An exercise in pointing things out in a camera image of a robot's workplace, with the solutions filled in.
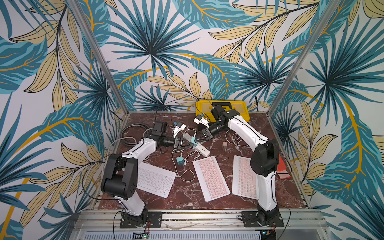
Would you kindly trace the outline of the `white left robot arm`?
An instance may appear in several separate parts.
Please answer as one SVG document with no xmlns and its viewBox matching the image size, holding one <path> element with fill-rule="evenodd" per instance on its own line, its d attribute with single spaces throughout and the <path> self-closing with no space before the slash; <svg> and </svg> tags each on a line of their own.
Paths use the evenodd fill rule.
<svg viewBox="0 0 384 240">
<path fill-rule="evenodd" d="M 182 150 L 193 145 L 183 137 L 177 137 L 185 130 L 185 124 L 175 122 L 172 137 L 165 134 L 167 126 L 165 122 L 155 121 L 154 127 L 143 134 L 136 146 L 123 154 L 112 154 L 106 161 L 101 191 L 118 200 L 125 209 L 123 219 L 136 226 L 142 226 L 149 219 L 146 204 L 136 191 L 139 165 L 161 146 Z"/>
</svg>

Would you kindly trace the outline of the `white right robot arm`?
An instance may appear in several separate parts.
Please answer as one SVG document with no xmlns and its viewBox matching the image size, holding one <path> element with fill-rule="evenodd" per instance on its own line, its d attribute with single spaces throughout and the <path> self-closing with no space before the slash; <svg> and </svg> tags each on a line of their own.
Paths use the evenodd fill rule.
<svg viewBox="0 0 384 240">
<path fill-rule="evenodd" d="M 257 132 L 235 109 L 225 110 L 221 105 L 214 105 L 211 113 L 216 121 L 201 130 L 196 142 L 209 141 L 223 130 L 232 130 L 238 134 L 253 150 L 250 167 L 258 181 L 258 211 L 250 220 L 261 227 L 283 227 L 275 191 L 280 152 L 277 141 Z"/>
</svg>

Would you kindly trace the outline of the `teal USB charger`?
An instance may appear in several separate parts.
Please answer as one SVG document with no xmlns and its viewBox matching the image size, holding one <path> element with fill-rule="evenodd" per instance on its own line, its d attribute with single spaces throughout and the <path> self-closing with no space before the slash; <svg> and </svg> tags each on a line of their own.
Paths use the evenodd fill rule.
<svg viewBox="0 0 384 240">
<path fill-rule="evenodd" d="M 177 164 L 178 164 L 179 166 L 185 164 L 185 160 L 184 160 L 183 157 L 177 157 L 176 160 L 177 160 Z"/>
<path fill-rule="evenodd" d="M 197 143 L 195 142 L 195 137 L 191 137 L 191 136 L 186 136 L 186 140 L 188 140 L 189 142 L 191 142 L 192 144 L 196 145 Z"/>
</svg>

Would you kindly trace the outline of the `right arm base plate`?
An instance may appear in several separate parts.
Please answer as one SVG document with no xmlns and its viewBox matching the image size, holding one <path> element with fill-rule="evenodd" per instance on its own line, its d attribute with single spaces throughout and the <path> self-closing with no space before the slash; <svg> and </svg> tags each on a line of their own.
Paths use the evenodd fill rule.
<svg viewBox="0 0 384 240">
<path fill-rule="evenodd" d="M 274 228 L 284 227 L 283 218 L 279 212 L 243 211 L 239 216 L 245 228 Z"/>
</svg>

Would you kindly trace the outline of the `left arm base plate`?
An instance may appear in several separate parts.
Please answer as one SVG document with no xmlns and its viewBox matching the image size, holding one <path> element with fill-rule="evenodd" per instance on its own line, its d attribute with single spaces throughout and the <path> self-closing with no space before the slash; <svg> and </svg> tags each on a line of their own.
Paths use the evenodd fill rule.
<svg viewBox="0 0 384 240">
<path fill-rule="evenodd" d="M 122 213 L 120 228 L 121 229 L 130 229 L 130 228 L 154 228 L 158 229 L 162 225 L 162 212 L 146 212 L 140 216 L 133 216 L 128 213 Z"/>
</svg>

